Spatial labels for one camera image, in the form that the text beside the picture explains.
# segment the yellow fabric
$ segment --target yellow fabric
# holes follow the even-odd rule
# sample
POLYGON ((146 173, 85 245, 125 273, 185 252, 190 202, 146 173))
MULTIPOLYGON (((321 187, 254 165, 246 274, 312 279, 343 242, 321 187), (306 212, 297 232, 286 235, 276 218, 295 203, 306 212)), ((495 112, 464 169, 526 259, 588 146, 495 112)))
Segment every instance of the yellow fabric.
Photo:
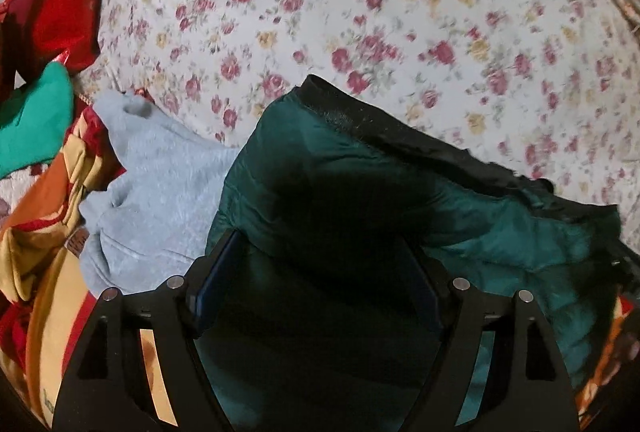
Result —
POLYGON ((18 205, 15 213, 19 219, 9 216, 0 230, 0 290, 12 303, 31 299, 34 282, 78 225, 78 206, 85 192, 100 188, 113 173, 113 152, 108 149, 102 158, 96 157, 82 140, 86 130, 81 116, 51 167, 18 205), (52 190, 57 193, 54 197, 50 195, 52 190), (51 204, 46 216, 41 215, 40 200, 51 204), (16 228, 25 222, 50 221, 60 216, 59 222, 40 230, 25 232, 16 228))

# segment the fabric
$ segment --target fabric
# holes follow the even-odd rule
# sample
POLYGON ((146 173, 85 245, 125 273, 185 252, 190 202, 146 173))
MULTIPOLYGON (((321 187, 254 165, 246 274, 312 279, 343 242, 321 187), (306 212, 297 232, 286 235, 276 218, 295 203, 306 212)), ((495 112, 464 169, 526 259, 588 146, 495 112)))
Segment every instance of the fabric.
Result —
POLYGON ((2 54, 5 82, 15 72, 35 80, 52 60, 69 73, 91 65, 98 55, 96 40, 100 0, 11 0, 2 34, 11 45, 2 54))
MULTIPOLYGON (((581 387, 597 362, 616 299, 607 252, 607 243, 617 241, 620 234, 615 206, 580 205, 558 198, 540 182, 474 160, 467 152, 420 134, 315 76, 263 114, 226 176, 207 253, 228 228, 247 236, 247 260, 266 255, 278 263, 279 275, 312 281, 317 289, 363 308, 363 315, 373 304, 411 323, 407 317, 411 312, 399 309, 406 295, 396 273, 396 235, 412 238, 453 277, 462 276, 481 290, 512 296, 528 289, 552 324, 575 388, 581 387)), ((292 317, 295 310, 264 313, 283 293, 273 280, 277 276, 257 274, 256 282, 244 284, 244 291, 227 298, 227 303, 244 310, 244 317, 236 317, 232 324, 254 339, 264 333, 256 325, 258 316, 274 330, 300 325, 300 318, 292 317)), ((299 295, 300 301, 291 298, 280 304, 304 303, 304 313, 312 318, 308 335, 330 335, 334 322, 326 318, 321 304, 315 306, 317 298, 307 297, 303 288, 299 295)), ((417 338, 423 332, 414 321, 408 336, 417 338)), ((366 356, 369 347, 364 341, 361 349, 353 346, 351 354, 356 354, 355 349, 366 356)), ((286 359, 277 361, 278 354, 286 356, 283 349, 273 347, 272 370, 286 365, 286 359)), ((388 350, 383 358, 400 364, 403 368, 398 372, 426 376, 428 371, 417 368, 413 355, 402 349, 388 350)), ((489 362, 489 347, 481 347, 467 395, 476 409, 489 362)), ((221 380, 253 383, 252 392, 263 397, 273 390, 259 375, 247 378, 244 369, 235 367, 242 364, 239 359, 221 367, 209 355, 207 364, 209 370, 217 367, 218 375, 222 371, 221 380)), ((324 364, 328 370, 364 378, 350 372, 353 367, 340 360, 339 352, 332 356, 325 351, 324 364)), ((372 378, 366 380, 380 376, 381 368, 373 367, 372 378)), ((380 409, 366 410, 372 406, 370 401, 365 408, 355 405, 362 414, 351 419, 362 424, 349 422, 356 429, 344 425, 344 430, 366 430, 372 415, 379 426, 393 423, 397 427, 415 402, 419 381, 417 376, 408 383, 399 375, 389 375, 386 386, 378 387, 380 397, 397 398, 400 388, 410 388, 412 398, 406 394, 404 404, 395 405, 386 415, 375 416, 380 409)), ((297 390, 303 388, 289 385, 279 398, 269 398, 274 405, 274 400, 283 402, 280 414, 276 410, 268 414, 264 405, 251 407, 260 418, 274 419, 260 425, 267 430, 300 430, 302 424, 296 419, 304 413, 290 410, 297 406, 287 399, 291 395, 296 401, 297 390)), ((247 392, 255 403, 251 391, 247 392)), ((359 390, 354 390, 355 396, 346 392, 335 408, 336 402, 322 393, 307 398, 315 405, 324 401, 326 414, 342 415, 354 410, 352 398, 360 395, 359 390)), ((242 396, 236 392, 236 403, 244 401, 242 396)), ((469 404, 461 422, 474 416, 471 408, 469 404)))
POLYGON ((146 87, 242 146, 309 72, 483 161, 620 206, 640 250, 640 50, 610 0, 102 0, 88 96, 146 87))
POLYGON ((238 150, 196 136, 135 95, 105 91, 94 111, 127 170, 80 205, 90 236, 80 255, 94 296, 152 290, 203 255, 238 150))
POLYGON ((0 349, 25 368, 27 329, 32 307, 23 302, 10 304, 0 317, 0 349))
POLYGON ((0 226, 47 167, 39 164, 23 168, 0 179, 0 226))
POLYGON ((78 224, 85 192, 104 188, 117 168, 104 125, 88 107, 0 227, 0 290, 7 300, 31 299, 34 283, 78 224))
MULTIPOLYGON (((72 238, 82 232, 81 228, 72 238)), ((60 384, 82 328, 95 305, 73 246, 61 249, 38 290, 28 331, 27 379, 32 408, 51 426, 60 384)), ((152 332, 141 332, 145 367, 160 419, 176 424, 162 382, 152 332)))
POLYGON ((74 94, 64 66, 52 62, 40 78, 0 105, 0 178, 50 161, 73 115, 74 94))

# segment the red velvet garment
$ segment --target red velvet garment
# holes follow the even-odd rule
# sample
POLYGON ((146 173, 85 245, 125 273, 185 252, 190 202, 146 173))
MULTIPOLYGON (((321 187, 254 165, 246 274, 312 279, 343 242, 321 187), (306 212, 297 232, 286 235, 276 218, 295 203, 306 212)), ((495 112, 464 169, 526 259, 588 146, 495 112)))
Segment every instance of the red velvet garment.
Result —
POLYGON ((2 22, 6 85, 14 82, 16 71, 33 82, 52 60, 71 75, 79 73, 100 53, 100 0, 7 0, 7 5, 2 22))

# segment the screw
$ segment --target screw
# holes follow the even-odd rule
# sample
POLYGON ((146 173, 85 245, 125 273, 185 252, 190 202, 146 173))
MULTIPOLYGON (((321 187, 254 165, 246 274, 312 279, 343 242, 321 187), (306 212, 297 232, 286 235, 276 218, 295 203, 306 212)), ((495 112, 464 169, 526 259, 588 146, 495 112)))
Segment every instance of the screw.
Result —
POLYGON ((169 277, 169 279, 166 281, 166 284, 171 289, 178 289, 182 284, 184 284, 184 278, 180 275, 174 275, 172 277, 169 277))
POLYGON ((118 290, 114 287, 108 287, 102 292, 102 300, 113 300, 118 296, 118 290))
POLYGON ((471 283, 466 278, 457 277, 453 279, 453 287, 460 291, 466 291, 471 287, 471 283))
POLYGON ((527 291, 526 289, 521 289, 518 291, 518 297, 523 302, 533 302, 533 293, 531 291, 527 291))

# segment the red cloth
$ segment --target red cloth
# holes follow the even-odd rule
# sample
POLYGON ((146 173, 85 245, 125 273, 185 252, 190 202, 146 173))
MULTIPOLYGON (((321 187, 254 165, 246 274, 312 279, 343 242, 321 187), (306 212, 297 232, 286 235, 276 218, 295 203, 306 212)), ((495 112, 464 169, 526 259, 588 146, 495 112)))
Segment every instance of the red cloth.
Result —
POLYGON ((3 83, 13 83, 15 72, 27 83, 56 60, 69 74, 94 63, 100 0, 8 0, 2 22, 3 83))
POLYGON ((31 306, 10 304, 0 317, 0 349, 24 371, 31 306))

